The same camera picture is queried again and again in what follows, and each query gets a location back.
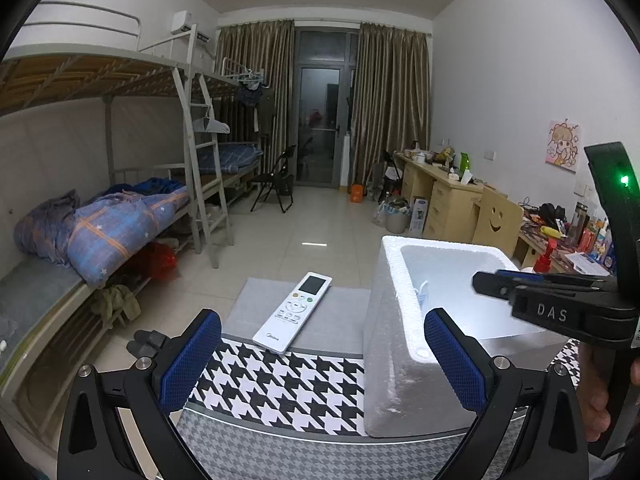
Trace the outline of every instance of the air conditioner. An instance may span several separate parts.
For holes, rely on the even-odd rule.
[[[192,25],[193,18],[191,17],[191,13],[188,10],[181,10],[174,14],[174,18],[171,22],[171,33],[178,34],[179,32],[187,32],[188,30],[191,30]],[[196,32],[196,37],[204,43],[211,40],[209,36],[201,32]]]

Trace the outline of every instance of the wall outlet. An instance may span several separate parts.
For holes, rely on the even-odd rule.
[[[587,185],[584,182],[576,182],[574,187],[574,194],[577,196],[584,196],[587,192]]]

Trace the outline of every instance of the beige curtain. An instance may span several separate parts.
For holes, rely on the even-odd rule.
[[[429,140],[427,36],[363,23],[353,98],[353,183],[365,184],[382,150]]]
[[[293,20],[246,23],[220,30],[218,66],[222,67],[222,60],[229,57],[252,70],[264,69],[265,84],[274,90],[273,133],[263,143],[263,168],[268,170],[287,147],[294,46]],[[219,119],[231,127],[231,140],[257,140],[251,107],[235,99],[223,100]]]

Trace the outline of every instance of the remote display screen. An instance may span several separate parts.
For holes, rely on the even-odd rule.
[[[323,280],[322,278],[309,276],[306,279],[306,282],[300,285],[300,288],[298,290],[306,292],[307,294],[317,294],[318,290],[320,290],[320,288],[324,285],[324,282],[326,282],[326,280]]]

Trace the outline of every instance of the metal ladder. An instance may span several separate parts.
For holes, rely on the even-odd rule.
[[[189,54],[193,53],[193,45],[190,41],[190,49]],[[196,197],[195,202],[191,200],[189,205],[189,216],[191,219],[191,231],[193,233],[193,243],[195,246],[195,251],[197,254],[202,252],[202,245],[200,243],[200,227],[204,231],[205,242],[207,244],[207,248],[209,250],[209,259],[211,261],[211,266],[214,269],[219,267],[218,256],[216,254],[216,248],[213,243],[213,231],[218,227],[223,221],[225,222],[225,230],[226,230],[226,240],[229,245],[234,244],[233,233],[231,231],[231,222],[229,219],[228,210],[226,208],[226,198],[225,198],[225,185],[222,179],[222,171],[220,170],[220,152],[218,149],[218,134],[211,133],[211,141],[204,142],[202,144],[196,144],[195,133],[193,131],[193,118],[191,116],[191,108],[200,107],[207,108],[209,111],[209,118],[215,118],[215,112],[213,109],[213,102],[211,100],[211,96],[209,95],[209,89],[207,88],[207,82],[204,79],[204,76],[199,73],[198,81],[200,83],[200,90],[204,97],[203,103],[193,103],[191,102],[191,89],[193,85],[194,72],[192,69],[192,65],[190,63],[191,56],[188,56],[187,62],[187,71],[185,73],[185,81],[182,81],[180,77],[180,71],[178,68],[174,68],[172,70],[174,76],[174,83],[176,90],[178,92],[178,97],[180,98],[180,104],[182,105],[182,111],[184,114],[184,161],[185,161],[185,178],[187,181],[187,187],[189,190],[189,194],[191,198]],[[213,182],[207,184],[207,187],[215,187],[216,193],[220,195],[220,206],[222,208],[222,215],[219,218],[216,218],[213,222],[209,222],[207,217],[207,212],[205,210],[204,203],[204,194],[202,191],[202,180],[200,177],[200,166],[198,164],[198,152],[199,148],[205,148],[207,146],[212,146],[214,150],[214,161],[216,167],[216,178]]]

